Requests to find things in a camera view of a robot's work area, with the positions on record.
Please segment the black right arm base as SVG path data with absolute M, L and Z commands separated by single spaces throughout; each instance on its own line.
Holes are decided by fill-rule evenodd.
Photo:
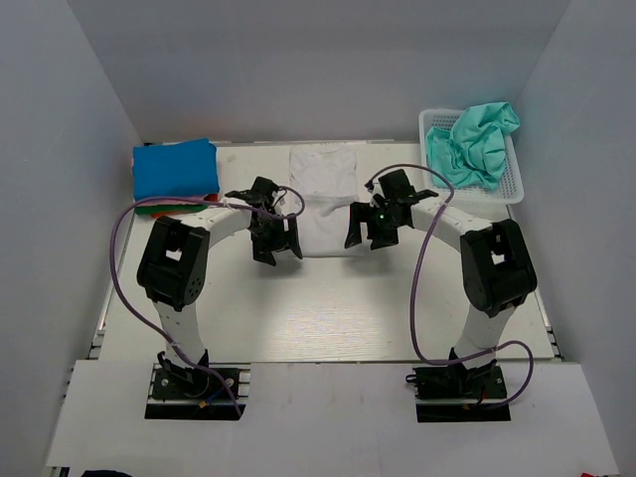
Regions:
M 463 364 L 419 367 L 405 377 L 415 395 L 418 423 L 504 422 L 511 420 L 508 392 L 495 359 L 480 368 Z

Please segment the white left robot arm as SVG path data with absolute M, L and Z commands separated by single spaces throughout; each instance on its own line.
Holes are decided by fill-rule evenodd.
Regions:
M 258 177 L 250 189 L 230 191 L 191 218 L 155 221 L 136 278 L 167 335 L 159 363 L 176 374 L 176 385 L 187 396 L 200 396 L 210 384 L 195 305 L 206 283 L 210 249 L 247 231 L 254 261 L 275 266 L 275 255 L 288 250 L 301 258 L 297 217 L 304 208 L 299 193 Z

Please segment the white t shirt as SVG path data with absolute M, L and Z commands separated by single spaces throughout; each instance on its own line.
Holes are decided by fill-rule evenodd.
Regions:
M 356 152 L 337 144 L 297 145 L 290 150 L 288 170 L 289 185 L 305 202 L 297 218 L 303 255 L 351 255 L 344 244 L 350 205 L 359 200 Z

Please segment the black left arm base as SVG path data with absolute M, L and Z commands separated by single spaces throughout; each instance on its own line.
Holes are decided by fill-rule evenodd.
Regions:
M 157 356 L 145 405 L 146 420 L 237 421 L 247 405 L 249 365 L 220 365 L 222 378 L 182 369 Z

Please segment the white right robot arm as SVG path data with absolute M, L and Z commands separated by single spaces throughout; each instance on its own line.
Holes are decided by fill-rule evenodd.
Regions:
M 418 347 L 413 350 L 429 366 L 454 366 L 448 372 L 450 387 L 461 396 L 474 395 L 485 383 L 481 368 L 491 364 L 497 352 L 513 346 L 501 339 L 503 332 L 538 286 L 520 226 L 512 219 L 493 222 L 463 212 L 452 206 L 452 194 L 440 197 L 430 190 L 418 191 L 402 165 L 381 170 L 366 187 L 372 198 L 349 207 L 346 248 L 364 240 L 372 250 L 394 246 L 402 227 L 424 234 L 409 293 L 410 321 L 415 319 L 416 287 L 431 240 L 440 239 L 459 253 L 469 302 L 460 337 L 445 360 L 429 359 Z

